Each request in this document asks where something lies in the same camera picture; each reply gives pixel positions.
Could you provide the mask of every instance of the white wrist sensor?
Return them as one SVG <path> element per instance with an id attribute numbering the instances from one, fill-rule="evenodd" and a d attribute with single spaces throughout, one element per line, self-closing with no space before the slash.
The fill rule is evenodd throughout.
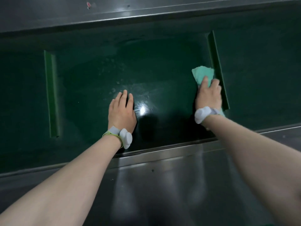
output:
<path id="1" fill-rule="evenodd" d="M 125 128 L 120 130 L 115 126 L 112 126 L 108 131 L 106 131 L 106 133 L 104 133 L 104 135 L 105 134 L 113 134 L 114 136 L 118 136 L 122 142 L 124 149 L 128 149 L 133 141 L 132 134 Z"/>
<path id="2" fill-rule="evenodd" d="M 221 115 L 220 111 L 216 108 L 210 108 L 208 106 L 204 108 L 199 108 L 198 110 L 195 111 L 194 120 L 197 124 L 200 124 L 203 122 L 203 120 L 205 120 L 206 117 L 214 114 Z"/>

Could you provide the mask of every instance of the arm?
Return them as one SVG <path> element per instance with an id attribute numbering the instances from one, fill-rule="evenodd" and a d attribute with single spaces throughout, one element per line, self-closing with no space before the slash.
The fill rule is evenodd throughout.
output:
<path id="1" fill-rule="evenodd" d="M 220 109 L 219 80 L 213 80 L 209 88 L 208 79 L 203 82 L 196 108 Z M 223 143 L 245 182 L 274 217 L 285 225 L 300 225 L 301 152 L 220 115 L 208 116 L 202 125 Z"/>
<path id="2" fill-rule="evenodd" d="M 119 93 L 109 107 L 109 125 L 133 132 L 133 95 Z M 0 215 L 0 225 L 82 225 L 103 174 L 121 147 L 118 137 L 105 135 L 81 155 L 33 188 Z"/>

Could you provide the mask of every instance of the green cloth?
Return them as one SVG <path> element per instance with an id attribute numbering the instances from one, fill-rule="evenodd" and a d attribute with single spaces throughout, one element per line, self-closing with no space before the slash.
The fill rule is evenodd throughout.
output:
<path id="1" fill-rule="evenodd" d="M 208 77 L 208 87 L 210 87 L 211 81 L 214 78 L 214 69 L 200 66 L 200 67 L 196 67 L 196 68 L 192 69 L 191 71 L 192 71 L 192 74 L 193 74 L 194 79 L 197 82 L 198 86 L 202 83 L 203 78 L 205 76 L 207 76 Z M 225 116 L 222 109 L 220 110 L 220 112 L 223 116 Z"/>

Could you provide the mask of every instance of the forearm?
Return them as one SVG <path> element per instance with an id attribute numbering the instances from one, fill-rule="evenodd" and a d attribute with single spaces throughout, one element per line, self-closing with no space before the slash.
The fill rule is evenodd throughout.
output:
<path id="1" fill-rule="evenodd" d="M 203 124 L 232 156 L 246 183 L 283 223 L 301 222 L 301 153 L 219 116 Z"/>
<path id="2" fill-rule="evenodd" d="M 11 205 L 0 215 L 0 224 L 82 225 L 120 146 L 117 137 L 104 136 Z"/>

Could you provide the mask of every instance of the green metal bracket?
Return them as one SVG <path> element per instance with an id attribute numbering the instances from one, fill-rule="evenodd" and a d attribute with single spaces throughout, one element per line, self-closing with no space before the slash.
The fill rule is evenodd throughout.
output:
<path id="1" fill-rule="evenodd" d="M 55 55 L 44 51 L 50 137 L 59 137 L 57 67 Z"/>
<path id="2" fill-rule="evenodd" d="M 222 108 L 223 110 L 230 109 L 226 88 L 224 86 L 224 78 L 222 73 L 222 67 L 219 61 L 219 54 L 216 47 L 216 40 L 214 36 L 214 31 L 210 32 L 208 35 L 208 45 L 209 45 L 209 53 L 211 59 L 212 68 L 214 68 L 214 74 L 217 79 L 220 80 L 220 86 L 222 87 L 221 95 L 222 95 Z"/>

